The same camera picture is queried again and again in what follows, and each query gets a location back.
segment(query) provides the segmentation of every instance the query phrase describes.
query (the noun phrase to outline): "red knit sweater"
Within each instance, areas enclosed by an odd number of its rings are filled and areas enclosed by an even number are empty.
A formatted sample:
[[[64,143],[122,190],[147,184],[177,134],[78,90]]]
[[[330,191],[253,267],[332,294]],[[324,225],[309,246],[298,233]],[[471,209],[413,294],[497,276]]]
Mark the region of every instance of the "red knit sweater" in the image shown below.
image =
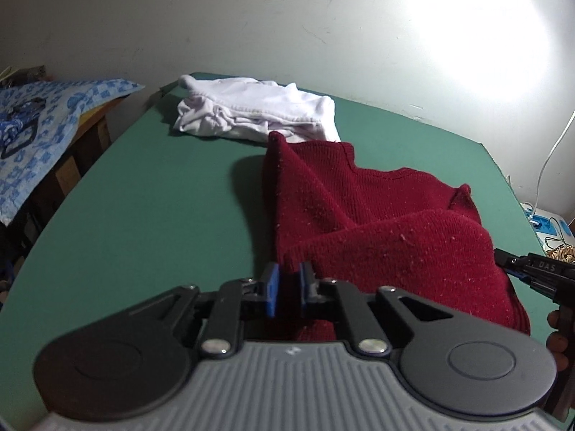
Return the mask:
[[[270,134],[264,201],[284,273],[311,261],[318,278],[350,281],[364,292],[400,287],[442,305],[529,333],[527,313],[495,265],[468,185],[429,173],[355,166],[346,142],[289,145]],[[329,339],[326,323],[300,339]]]

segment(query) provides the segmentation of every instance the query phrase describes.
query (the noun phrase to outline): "blue patterned blanket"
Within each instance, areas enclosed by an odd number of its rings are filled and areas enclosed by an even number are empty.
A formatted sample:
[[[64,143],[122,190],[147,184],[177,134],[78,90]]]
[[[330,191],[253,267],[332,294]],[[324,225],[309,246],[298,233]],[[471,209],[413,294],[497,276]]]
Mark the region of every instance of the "blue patterned blanket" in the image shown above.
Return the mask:
[[[0,90],[0,222],[8,225],[70,144],[84,112],[143,86],[125,79]]]

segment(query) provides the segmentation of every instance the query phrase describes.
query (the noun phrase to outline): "finger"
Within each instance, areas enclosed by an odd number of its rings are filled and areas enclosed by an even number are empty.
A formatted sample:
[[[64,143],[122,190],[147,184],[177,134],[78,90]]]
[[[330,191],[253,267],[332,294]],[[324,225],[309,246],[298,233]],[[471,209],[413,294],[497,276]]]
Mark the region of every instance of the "finger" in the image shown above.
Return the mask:
[[[553,357],[555,358],[555,363],[557,363],[557,371],[563,371],[569,366],[569,360],[564,354],[553,353]]]
[[[553,332],[549,337],[547,337],[547,348],[552,352],[562,353],[567,348],[567,339],[564,338],[559,332]]]
[[[547,316],[547,322],[549,323],[549,325],[553,328],[556,329],[557,328],[557,322],[559,321],[559,310],[557,311],[552,311],[549,313],[549,315]]]

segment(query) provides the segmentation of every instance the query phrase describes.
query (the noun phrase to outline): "green table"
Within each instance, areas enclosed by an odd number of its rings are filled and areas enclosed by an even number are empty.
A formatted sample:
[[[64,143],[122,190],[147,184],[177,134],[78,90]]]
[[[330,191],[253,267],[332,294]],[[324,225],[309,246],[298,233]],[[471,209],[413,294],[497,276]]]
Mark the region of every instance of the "green table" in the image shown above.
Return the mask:
[[[195,74],[215,79],[210,74]],[[32,380],[46,342],[180,284],[203,290],[258,274],[269,251],[261,199],[265,149],[172,132],[175,87],[98,160],[32,249],[0,313],[0,416],[18,430],[45,413]],[[496,246],[541,251],[513,192],[481,144],[334,97],[342,140],[360,167],[428,171],[471,185]],[[523,285],[533,336],[552,303]]]

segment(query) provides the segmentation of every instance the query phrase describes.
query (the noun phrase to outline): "metal screw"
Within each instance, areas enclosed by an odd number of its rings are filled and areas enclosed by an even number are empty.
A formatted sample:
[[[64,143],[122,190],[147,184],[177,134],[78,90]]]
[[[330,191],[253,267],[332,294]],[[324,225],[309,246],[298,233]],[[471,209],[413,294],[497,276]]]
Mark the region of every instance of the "metal screw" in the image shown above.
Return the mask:
[[[365,353],[384,353],[387,350],[387,342],[379,338],[365,338],[358,344],[358,347]]]
[[[222,338],[208,338],[202,343],[202,350],[211,354],[228,353],[231,348],[229,342]]]

